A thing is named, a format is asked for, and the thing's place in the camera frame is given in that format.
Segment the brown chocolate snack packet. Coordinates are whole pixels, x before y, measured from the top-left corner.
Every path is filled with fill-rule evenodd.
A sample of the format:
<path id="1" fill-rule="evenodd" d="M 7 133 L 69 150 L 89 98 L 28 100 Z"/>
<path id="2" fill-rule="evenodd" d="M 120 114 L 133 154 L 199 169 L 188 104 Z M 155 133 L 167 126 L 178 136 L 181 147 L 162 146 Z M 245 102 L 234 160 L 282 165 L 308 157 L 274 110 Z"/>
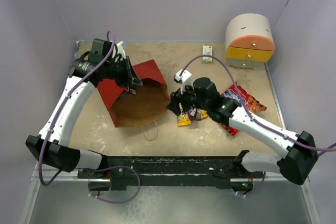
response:
<path id="1" fill-rule="evenodd" d="M 191 108 L 187 113 L 191 121 L 201 121 L 208 117 L 208 114 L 205 110 L 197 108 Z"/>

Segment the yellow candy packet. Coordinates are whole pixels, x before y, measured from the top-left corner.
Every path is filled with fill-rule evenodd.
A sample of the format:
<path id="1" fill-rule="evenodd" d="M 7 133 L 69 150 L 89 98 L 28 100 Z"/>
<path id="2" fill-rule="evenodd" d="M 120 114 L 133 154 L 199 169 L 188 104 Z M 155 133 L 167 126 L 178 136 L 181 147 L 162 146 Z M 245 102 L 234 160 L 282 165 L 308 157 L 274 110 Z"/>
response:
<path id="1" fill-rule="evenodd" d="M 181 114 L 177 117 L 177 125 L 178 127 L 183 127 L 183 126 L 187 126 L 187 125 L 191 125 L 192 122 L 189 118 L 189 115 L 187 112 L 183 111 L 182 105 L 179 104 L 179 108 L 180 108 L 180 112 Z"/>

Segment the red paper bag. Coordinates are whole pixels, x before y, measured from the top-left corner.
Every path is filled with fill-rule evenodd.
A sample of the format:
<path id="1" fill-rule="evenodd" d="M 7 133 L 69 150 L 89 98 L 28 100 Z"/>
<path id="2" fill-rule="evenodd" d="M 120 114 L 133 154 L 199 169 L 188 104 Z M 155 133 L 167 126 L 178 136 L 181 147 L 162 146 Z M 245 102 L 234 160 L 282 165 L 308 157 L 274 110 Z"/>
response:
<path id="1" fill-rule="evenodd" d="M 167 111 L 170 96 L 167 83 L 156 62 L 148 60 L 134 66 L 143 86 L 126 86 L 120 88 L 114 80 L 105 79 L 98 84 L 98 92 L 113 121 L 115 128 L 139 127 L 147 141 L 158 137 L 148 137 L 144 127 L 157 122 Z M 129 89 L 136 89 L 136 95 L 131 95 Z"/>

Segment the large red snack bag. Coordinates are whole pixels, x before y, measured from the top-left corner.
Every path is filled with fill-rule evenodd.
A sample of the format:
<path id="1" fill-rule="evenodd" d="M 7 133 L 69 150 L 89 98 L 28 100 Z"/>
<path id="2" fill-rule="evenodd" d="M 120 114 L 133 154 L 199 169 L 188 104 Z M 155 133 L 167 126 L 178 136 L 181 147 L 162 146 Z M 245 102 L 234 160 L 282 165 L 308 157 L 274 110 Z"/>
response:
<path id="1" fill-rule="evenodd" d="M 261 104 L 254 96 L 249 94 L 245 89 L 243 89 L 238 84 L 232 84 L 220 96 L 231 98 L 237 102 L 240 102 L 240 96 L 238 95 L 238 91 L 240 92 L 240 96 L 245 106 L 251 113 L 258 113 L 267 110 L 266 106 Z"/>

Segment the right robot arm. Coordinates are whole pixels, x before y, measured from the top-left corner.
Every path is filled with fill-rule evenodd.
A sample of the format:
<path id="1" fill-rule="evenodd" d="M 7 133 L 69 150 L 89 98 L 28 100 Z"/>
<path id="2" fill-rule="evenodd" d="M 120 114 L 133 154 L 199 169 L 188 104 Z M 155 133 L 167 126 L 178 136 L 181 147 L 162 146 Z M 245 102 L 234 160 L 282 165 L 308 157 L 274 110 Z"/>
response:
<path id="1" fill-rule="evenodd" d="M 223 97 L 215 83 L 202 77 L 191 81 L 191 76 L 176 75 L 174 81 L 181 87 L 170 94 L 167 108 L 174 114 L 190 109 L 202 109 L 215 122 L 233 127 L 262 142 L 275 155 L 248 152 L 234 164 L 234 173 L 246 177 L 251 172 L 279 173 L 288 181 L 302 185 L 318 160 L 313 136 L 282 129 L 249 112 L 245 105 Z"/>

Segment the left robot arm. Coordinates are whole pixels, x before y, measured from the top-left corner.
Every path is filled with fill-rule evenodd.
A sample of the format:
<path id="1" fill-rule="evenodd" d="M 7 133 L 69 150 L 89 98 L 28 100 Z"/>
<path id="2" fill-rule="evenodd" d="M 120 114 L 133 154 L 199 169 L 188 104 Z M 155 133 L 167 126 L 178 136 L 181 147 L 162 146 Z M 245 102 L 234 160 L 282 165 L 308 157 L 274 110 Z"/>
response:
<path id="1" fill-rule="evenodd" d="M 69 147 L 76 121 L 91 94 L 103 80 L 113 80 L 117 86 L 141 86 L 124 43 L 95 39 L 90 51 L 77 58 L 70 67 L 64 91 L 45 126 L 36 135 L 28 136 L 26 146 L 39 165 L 49 165 L 60 171 L 88 168 L 96 178 L 108 172 L 100 153 Z"/>

